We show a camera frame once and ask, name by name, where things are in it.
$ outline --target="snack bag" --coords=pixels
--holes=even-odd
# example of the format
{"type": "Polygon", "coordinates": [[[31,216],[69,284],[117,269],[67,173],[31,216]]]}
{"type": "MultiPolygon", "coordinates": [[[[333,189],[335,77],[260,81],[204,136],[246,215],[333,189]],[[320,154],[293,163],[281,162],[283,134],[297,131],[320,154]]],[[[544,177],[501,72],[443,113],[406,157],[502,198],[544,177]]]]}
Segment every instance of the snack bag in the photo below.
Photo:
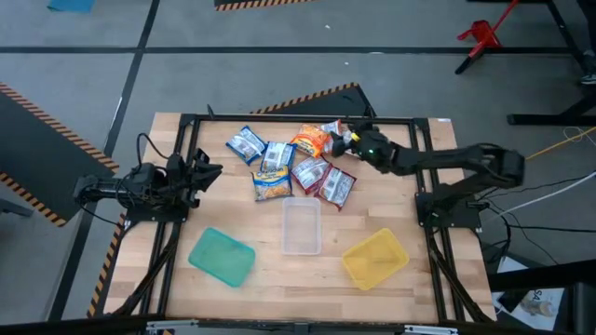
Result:
{"type": "Polygon", "coordinates": [[[298,181],[298,184],[305,189],[306,194],[310,194],[318,189],[320,183],[323,181],[325,171],[331,166],[323,157],[308,157],[293,168],[291,174],[298,181]]]}
{"type": "Polygon", "coordinates": [[[356,178],[337,167],[332,167],[327,170],[323,176],[323,180],[324,182],[315,196],[331,202],[341,210],[347,200],[347,196],[352,190],[354,182],[356,182],[356,178]]]}
{"type": "Polygon", "coordinates": [[[232,149],[248,166],[253,160],[259,158],[267,148],[263,140],[253,133],[248,126],[242,128],[225,146],[232,149]]]}
{"type": "Polygon", "coordinates": [[[291,196],[291,181],[288,167],[269,172],[252,172],[256,201],[291,196]]]}
{"type": "Polygon", "coordinates": [[[334,132],[335,134],[341,134],[342,133],[342,121],[337,120],[337,121],[331,122],[330,124],[323,125],[320,128],[323,129],[324,132],[329,134],[329,138],[325,142],[325,146],[323,149],[323,151],[328,154],[333,149],[333,138],[331,136],[331,132],[334,132]]]}
{"type": "Polygon", "coordinates": [[[298,149],[317,158],[323,153],[329,134],[319,127],[302,125],[291,144],[298,144],[298,149]]]}
{"type": "Polygon", "coordinates": [[[283,166],[291,167],[296,154],[296,144],[278,143],[270,141],[261,162],[261,171],[271,171],[283,166]]]}

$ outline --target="gray floor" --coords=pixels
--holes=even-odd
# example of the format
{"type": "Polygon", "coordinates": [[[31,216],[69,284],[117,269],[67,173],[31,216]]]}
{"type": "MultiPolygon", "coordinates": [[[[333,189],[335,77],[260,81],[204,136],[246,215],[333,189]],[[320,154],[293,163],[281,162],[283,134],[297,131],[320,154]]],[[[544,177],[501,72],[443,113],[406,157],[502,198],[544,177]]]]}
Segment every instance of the gray floor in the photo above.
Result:
{"type": "MultiPolygon", "coordinates": [[[[0,47],[137,45],[149,1],[98,1],[89,15],[52,13],[34,0],[0,0],[0,47]]],[[[585,22],[574,2],[558,1],[578,44],[585,22]]],[[[494,21],[505,5],[465,0],[319,0],[293,6],[215,12],[210,1],[162,1],[151,47],[383,46],[461,47],[455,37],[478,19],[494,21]]],[[[509,47],[560,47],[563,41],[545,7],[517,8],[499,31],[509,47]]],[[[126,79],[131,55],[0,54],[0,81],[102,147],[126,79]]],[[[560,127],[510,127],[513,112],[555,114],[581,96],[577,66],[566,56],[490,56],[464,76],[453,75],[462,56],[451,55],[146,55],[132,92],[114,159],[135,164],[134,138],[154,112],[247,113],[327,87],[358,82],[377,113],[451,118],[460,145],[494,142],[531,154],[564,140],[560,127]]],[[[528,163],[526,185],[577,177],[593,170],[596,148],[571,143],[528,163]]],[[[517,214],[524,225],[589,228],[596,200],[588,182],[568,194],[517,214]]],[[[551,192],[501,197],[504,208],[551,192]]],[[[6,188],[0,195],[19,201],[6,188]]],[[[115,219],[117,205],[99,214],[115,219]]],[[[77,221],[55,228],[32,219],[0,216],[0,323],[43,320],[73,240],[77,221]]],[[[511,251],[549,264],[549,258],[514,232],[511,251]]],[[[97,282],[112,227],[95,221],[65,317],[83,317],[97,282]]],[[[504,238],[498,221],[482,240],[504,238]]],[[[531,232],[558,262],[594,258],[594,236],[531,232]]]]}

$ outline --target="green plastic container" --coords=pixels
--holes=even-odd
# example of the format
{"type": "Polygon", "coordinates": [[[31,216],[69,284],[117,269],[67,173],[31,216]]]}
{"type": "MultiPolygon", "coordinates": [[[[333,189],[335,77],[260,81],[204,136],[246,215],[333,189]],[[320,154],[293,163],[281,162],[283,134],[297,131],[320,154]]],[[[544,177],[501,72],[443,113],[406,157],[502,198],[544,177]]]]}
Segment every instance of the green plastic container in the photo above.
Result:
{"type": "Polygon", "coordinates": [[[213,228],[207,228],[188,262],[232,288],[244,283],[254,265],[254,250],[213,228]]]}

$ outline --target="wooden table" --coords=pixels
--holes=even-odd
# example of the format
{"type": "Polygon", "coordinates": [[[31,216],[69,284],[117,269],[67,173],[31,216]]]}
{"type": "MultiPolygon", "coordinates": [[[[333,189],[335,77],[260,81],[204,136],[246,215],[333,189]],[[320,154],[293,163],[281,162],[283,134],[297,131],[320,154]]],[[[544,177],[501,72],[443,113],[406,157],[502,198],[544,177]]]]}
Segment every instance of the wooden table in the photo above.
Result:
{"type": "MultiPolygon", "coordinates": [[[[171,153],[180,114],[156,114],[151,138],[163,153],[171,153]]],[[[454,148],[449,120],[431,119],[436,150],[454,148]]],[[[222,176],[201,194],[200,208],[191,211],[183,225],[169,292],[167,317],[258,320],[377,321],[435,323],[437,313],[431,284],[427,245],[418,226],[413,194],[415,176],[382,175],[349,157],[330,159],[357,177],[342,211],[321,203],[322,252],[318,256],[284,256],[281,253],[282,200],[254,202],[250,172],[225,142],[246,122],[201,122],[197,144],[223,165],[222,176]],[[256,262],[241,288],[230,288],[193,267],[188,255],[205,228],[214,227],[256,251],[256,262]],[[344,251],[382,228],[389,228],[410,255],[410,263],[376,288],[354,286],[341,263],[344,251]]],[[[298,131],[295,123],[248,123],[265,141],[289,141],[298,131]]],[[[391,140],[410,146],[408,128],[382,125],[391,140]]],[[[298,154],[294,164],[305,159],[298,154]]],[[[145,162],[165,165],[151,148],[145,162]]],[[[461,169],[441,170],[440,180],[463,178],[461,169]]],[[[295,196],[305,196],[294,182],[295,196]]],[[[147,270],[156,224],[142,222],[121,242],[104,312],[120,306],[147,270]]],[[[451,229],[457,272],[484,313],[494,317],[491,294],[477,237],[468,229],[451,229]]],[[[443,279],[448,315],[453,316],[449,286],[443,279]]],[[[154,289],[150,311],[156,310],[159,290],[154,289]]]]}

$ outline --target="striped tape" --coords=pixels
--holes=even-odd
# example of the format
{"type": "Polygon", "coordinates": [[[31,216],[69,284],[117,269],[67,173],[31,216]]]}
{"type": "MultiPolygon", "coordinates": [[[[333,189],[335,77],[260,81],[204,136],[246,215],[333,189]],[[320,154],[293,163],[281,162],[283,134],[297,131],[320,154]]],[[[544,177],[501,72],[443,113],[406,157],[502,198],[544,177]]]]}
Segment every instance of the striped tape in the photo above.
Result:
{"type": "Polygon", "coordinates": [[[41,108],[27,100],[27,98],[23,98],[22,95],[17,91],[0,82],[0,92],[14,100],[27,111],[31,112],[31,114],[37,117],[41,122],[45,123],[48,127],[53,128],[54,131],[58,132],[63,137],[71,141],[74,145],[81,148],[81,150],[85,151],[88,155],[95,158],[100,164],[111,169],[114,173],[118,172],[119,165],[114,162],[112,158],[106,156],[101,150],[95,148],[93,145],[80,138],[71,129],[60,123],[60,121],[56,120],[49,114],[46,114],[41,108]]]}
{"type": "Polygon", "coordinates": [[[349,84],[344,84],[344,85],[341,85],[341,86],[338,86],[338,87],[334,87],[334,88],[323,89],[322,91],[317,92],[317,93],[308,94],[306,96],[303,96],[303,97],[300,97],[300,98],[296,98],[296,99],[292,99],[292,100],[287,100],[287,101],[284,101],[282,103],[278,103],[278,104],[273,105],[273,106],[267,106],[265,108],[260,108],[260,109],[258,109],[256,111],[252,111],[251,114],[266,114],[266,113],[274,114],[276,112],[276,110],[279,110],[279,109],[282,109],[282,108],[286,108],[288,106],[292,106],[292,105],[297,104],[297,103],[302,103],[302,102],[305,102],[305,101],[311,101],[313,99],[324,97],[326,95],[330,95],[332,93],[339,92],[339,91],[344,90],[344,89],[348,89],[348,88],[352,88],[352,87],[358,87],[358,86],[359,86],[358,83],[349,83],[349,84]]]}
{"type": "Polygon", "coordinates": [[[298,4],[304,2],[312,2],[315,0],[256,0],[256,1],[245,1],[235,4],[223,4],[215,7],[216,11],[236,10],[244,8],[256,8],[256,7],[271,7],[277,5],[287,4],[298,4]]]}
{"type": "Polygon", "coordinates": [[[16,181],[10,178],[5,172],[0,171],[0,181],[3,182],[9,189],[11,189],[18,196],[27,201],[36,210],[42,213],[48,220],[52,221],[59,227],[62,227],[66,220],[59,217],[58,214],[54,213],[51,209],[47,208],[41,201],[39,201],[33,194],[27,192],[27,190],[20,186],[16,181]]]}
{"type": "Polygon", "coordinates": [[[124,213],[120,214],[120,220],[118,220],[118,225],[114,229],[114,235],[112,236],[112,240],[110,241],[110,247],[108,247],[108,252],[105,254],[105,259],[103,260],[102,269],[100,270],[100,278],[93,290],[93,296],[91,297],[91,305],[87,310],[87,318],[91,318],[98,313],[98,304],[100,302],[100,297],[102,296],[103,288],[106,286],[106,278],[108,276],[108,272],[110,271],[110,266],[115,264],[115,251],[120,244],[120,240],[122,239],[122,234],[124,233],[124,221],[126,220],[126,215],[124,213]]]}

